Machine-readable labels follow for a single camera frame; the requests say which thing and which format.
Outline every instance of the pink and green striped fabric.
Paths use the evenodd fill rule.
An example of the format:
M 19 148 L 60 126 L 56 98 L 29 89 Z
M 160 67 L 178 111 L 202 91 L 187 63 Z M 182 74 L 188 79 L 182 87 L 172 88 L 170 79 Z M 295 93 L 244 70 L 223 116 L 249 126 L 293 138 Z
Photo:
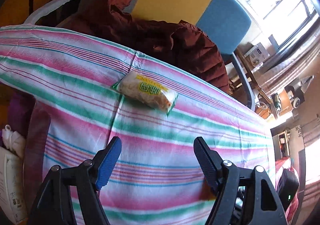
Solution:
M 167 117 L 110 88 L 136 70 L 179 93 Z M 213 201 L 193 153 L 202 136 L 239 167 L 262 165 L 275 183 L 264 120 L 193 75 L 129 49 L 66 29 L 0 28 L 0 81 L 32 94 L 51 116 L 43 177 L 79 165 L 113 136 L 122 153 L 100 200 L 111 224 L 204 224 Z M 72 200 L 83 224 L 77 194 Z

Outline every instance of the plastic food package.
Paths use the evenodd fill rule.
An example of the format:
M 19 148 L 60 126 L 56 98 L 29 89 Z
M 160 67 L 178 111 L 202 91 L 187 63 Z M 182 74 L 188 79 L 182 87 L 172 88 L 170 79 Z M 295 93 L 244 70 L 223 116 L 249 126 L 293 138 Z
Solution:
M 130 98 L 137 99 L 152 108 L 159 109 L 167 115 L 174 107 L 178 93 L 162 84 L 139 74 L 129 72 L 112 88 Z

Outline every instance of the black bag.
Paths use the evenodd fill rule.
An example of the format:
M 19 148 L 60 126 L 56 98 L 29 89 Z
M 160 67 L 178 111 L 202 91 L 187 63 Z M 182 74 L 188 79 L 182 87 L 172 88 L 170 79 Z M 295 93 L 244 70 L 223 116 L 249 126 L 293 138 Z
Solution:
M 277 188 L 277 193 L 281 200 L 284 211 L 286 211 L 289 207 L 298 188 L 299 182 L 296 175 L 290 170 L 284 169 Z

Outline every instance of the brown jacket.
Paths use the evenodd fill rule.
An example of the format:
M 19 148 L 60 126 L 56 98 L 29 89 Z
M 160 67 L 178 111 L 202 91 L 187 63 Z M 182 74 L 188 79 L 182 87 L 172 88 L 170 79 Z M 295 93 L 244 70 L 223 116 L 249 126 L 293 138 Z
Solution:
M 122 10 L 131 0 L 97 0 L 64 28 L 94 35 L 174 65 L 228 92 L 228 75 L 217 46 L 184 21 L 146 21 Z

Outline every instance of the chair backrest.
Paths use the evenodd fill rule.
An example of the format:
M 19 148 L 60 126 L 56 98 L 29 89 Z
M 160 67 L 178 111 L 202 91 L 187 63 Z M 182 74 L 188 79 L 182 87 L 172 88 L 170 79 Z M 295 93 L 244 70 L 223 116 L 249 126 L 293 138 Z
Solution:
M 236 0 L 137 0 L 136 18 L 198 26 L 222 54 L 232 54 L 247 33 L 251 19 Z
M 250 17 L 236 0 L 212 0 L 196 24 L 222 54 L 235 51 L 250 25 Z

